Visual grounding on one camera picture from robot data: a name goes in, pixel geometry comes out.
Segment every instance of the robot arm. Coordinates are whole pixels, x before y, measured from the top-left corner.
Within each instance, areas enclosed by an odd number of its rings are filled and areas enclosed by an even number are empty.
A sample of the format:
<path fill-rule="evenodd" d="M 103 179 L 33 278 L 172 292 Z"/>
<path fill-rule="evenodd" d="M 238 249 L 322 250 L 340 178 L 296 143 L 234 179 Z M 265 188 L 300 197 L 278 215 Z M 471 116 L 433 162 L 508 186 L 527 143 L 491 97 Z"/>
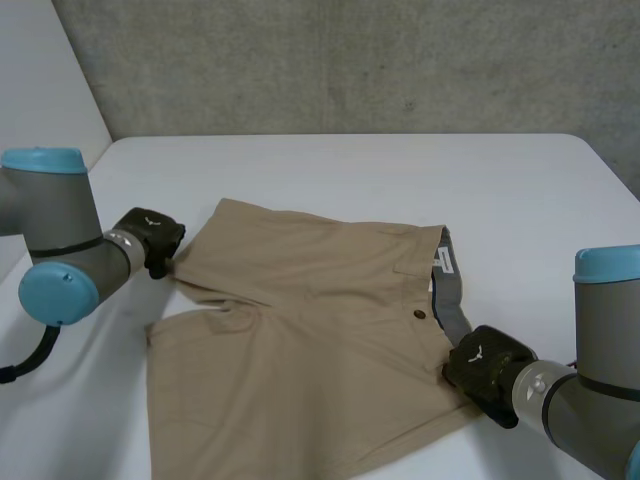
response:
<path fill-rule="evenodd" d="M 79 150 L 8 150 L 0 163 L 0 236 L 24 236 L 34 266 L 18 295 L 47 326 L 29 359 L 0 369 L 0 383 L 8 383 L 47 358 L 60 327 L 89 315 L 137 270 L 165 276 L 185 228 L 135 208 L 103 233 Z"/>
<path fill-rule="evenodd" d="M 522 420 L 605 479 L 637 480 L 640 246 L 578 252 L 574 281 L 577 369 L 481 326 L 443 375 L 501 426 Z"/>

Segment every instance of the gray wall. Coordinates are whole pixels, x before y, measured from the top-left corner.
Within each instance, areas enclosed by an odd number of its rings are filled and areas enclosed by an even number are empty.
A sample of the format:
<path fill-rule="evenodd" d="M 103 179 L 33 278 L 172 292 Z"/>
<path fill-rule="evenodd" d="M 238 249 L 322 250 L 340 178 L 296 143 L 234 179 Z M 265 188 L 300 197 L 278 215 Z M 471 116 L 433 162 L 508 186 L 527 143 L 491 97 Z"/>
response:
<path fill-rule="evenodd" d="M 54 0 L 114 138 L 564 132 L 640 195 L 637 0 Z"/>

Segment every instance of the beige shorts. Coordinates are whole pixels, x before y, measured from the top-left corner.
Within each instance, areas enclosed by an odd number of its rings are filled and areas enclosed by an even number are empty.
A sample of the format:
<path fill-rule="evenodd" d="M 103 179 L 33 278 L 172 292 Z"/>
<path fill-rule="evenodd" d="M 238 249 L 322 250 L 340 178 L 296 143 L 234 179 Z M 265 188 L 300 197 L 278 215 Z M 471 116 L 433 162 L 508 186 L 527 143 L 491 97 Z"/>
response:
<path fill-rule="evenodd" d="M 156 480 L 347 479 L 477 415 L 440 376 L 468 331 L 444 227 L 222 200 L 175 277 L 204 309 L 148 331 Z"/>

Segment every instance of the white table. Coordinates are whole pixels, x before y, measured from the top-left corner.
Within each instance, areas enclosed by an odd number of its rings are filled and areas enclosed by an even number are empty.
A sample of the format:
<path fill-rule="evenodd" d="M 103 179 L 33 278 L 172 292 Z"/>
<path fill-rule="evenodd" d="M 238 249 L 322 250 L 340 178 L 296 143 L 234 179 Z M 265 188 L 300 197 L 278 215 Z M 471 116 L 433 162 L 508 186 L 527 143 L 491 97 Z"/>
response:
<path fill-rule="evenodd" d="M 127 139 L 91 181 L 103 228 L 147 207 L 187 225 L 183 245 L 222 197 L 346 221 L 446 223 L 472 324 L 561 362 L 575 356 L 575 252 L 640 242 L 640 204 L 566 135 Z M 3 365 L 22 360 L 42 333 L 17 298 L 29 263 L 0 285 Z M 65 329 L 41 369 L 0 387 L 0 478 L 149 478 L 142 326 L 192 307 L 170 281 L 139 274 Z M 597 477 L 526 427 L 483 419 L 363 478 Z"/>

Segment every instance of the light blue joint cap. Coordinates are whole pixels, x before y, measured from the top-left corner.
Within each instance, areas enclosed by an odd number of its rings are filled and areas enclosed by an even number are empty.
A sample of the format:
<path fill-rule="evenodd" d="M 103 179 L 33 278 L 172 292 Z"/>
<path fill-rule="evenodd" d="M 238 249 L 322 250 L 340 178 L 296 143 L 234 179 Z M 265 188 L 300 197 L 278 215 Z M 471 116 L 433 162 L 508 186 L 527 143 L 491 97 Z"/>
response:
<path fill-rule="evenodd" d="M 640 480 L 640 442 L 633 449 L 627 463 L 626 480 Z"/>
<path fill-rule="evenodd" d="M 16 148 L 6 150 L 0 165 L 35 173 L 84 174 L 87 167 L 77 148 Z"/>
<path fill-rule="evenodd" d="M 640 245 L 588 248 L 576 254 L 576 283 L 613 283 L 640 279 Z"/>
<path fill-rule="evenodd" d="M 98 289 L 82 270 L 60 262 L 43 262 L 25 273 L 18 297 L 26 312 L 45 325 L 71 325 L 100 303 Z"/>

